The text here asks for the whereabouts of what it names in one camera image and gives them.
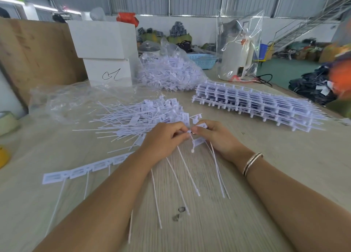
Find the forearm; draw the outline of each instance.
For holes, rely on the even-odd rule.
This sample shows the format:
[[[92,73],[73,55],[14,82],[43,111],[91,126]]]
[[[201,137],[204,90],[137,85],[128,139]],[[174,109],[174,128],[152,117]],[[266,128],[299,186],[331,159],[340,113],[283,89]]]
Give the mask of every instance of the forearm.
[[[34,252],[116,251],[152,165],[140,152],[130,155]]]
[[[248,149],[237,153],[233,162],[240,172],[252,155]],[[246,178],[298,251],[351,251],[349,212],[262,158]]]

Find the staircase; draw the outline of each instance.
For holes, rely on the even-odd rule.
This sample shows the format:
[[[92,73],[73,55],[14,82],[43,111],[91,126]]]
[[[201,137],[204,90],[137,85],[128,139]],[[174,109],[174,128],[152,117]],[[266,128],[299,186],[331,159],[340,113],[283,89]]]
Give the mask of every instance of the staircase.
[[[337,18],[349,9],[351,9],[351,0],[336,0],[325,7],[318,15],[304,19],[300,23],[298,23],[298,20],[302,18],[295,19],[290,24],[281,28],[275,33],[274,39],[270,43],[274,43],[274,51],[281,51],[285,46],[295,41],[296,38],[328,20]]]

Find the bracelet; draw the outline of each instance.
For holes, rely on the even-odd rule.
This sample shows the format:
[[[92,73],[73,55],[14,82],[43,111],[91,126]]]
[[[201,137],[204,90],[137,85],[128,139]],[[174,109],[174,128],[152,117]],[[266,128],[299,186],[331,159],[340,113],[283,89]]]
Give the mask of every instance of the bracelet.
[[[248,173],[248,169],[251,167],[251,165],[254,163],[254,161],[256,161],[258,159],[258,157],[263,157],[263,154],[261,152],[254,154],[250,160],[248,160],[244,170],[243,170],[243,176],[246,177],[247,173]]]

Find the black cable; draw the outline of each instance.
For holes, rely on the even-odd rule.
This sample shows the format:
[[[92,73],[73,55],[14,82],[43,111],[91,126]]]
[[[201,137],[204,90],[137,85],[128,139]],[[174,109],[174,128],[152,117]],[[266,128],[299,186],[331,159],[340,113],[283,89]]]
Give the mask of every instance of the black cable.
[[[261,77],[264,77],[264,76],[271,76],[271,78],[270,78],[268,81],[266,81],[266,80],[264,80],[264,79],[261,78]],[[273,85],[272,85],[271,83],[269,83],[269,82],[272,80],[272,78],[273,78],[273,75],[272,75],[272,74],[264,74],[264,75],[261,75],[261,76],[257,76],[256,78],[258,79],[258,81],[255,81],[255,83],[259,83],[259,84],[268,84],[268,85],[270,85],[271,87],[273,87]]]

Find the yellow tape roll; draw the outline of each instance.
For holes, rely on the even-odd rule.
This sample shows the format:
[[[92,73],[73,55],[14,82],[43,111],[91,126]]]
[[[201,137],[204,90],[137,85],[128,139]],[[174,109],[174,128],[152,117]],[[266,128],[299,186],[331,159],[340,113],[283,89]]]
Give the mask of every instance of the yellow tape roll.
[[[9,111],[0,112],[0,136],[19,126],[17,119]]]
[[[10,153],[0,146],[0,169],[5,166],[5,164],[10,160]]]

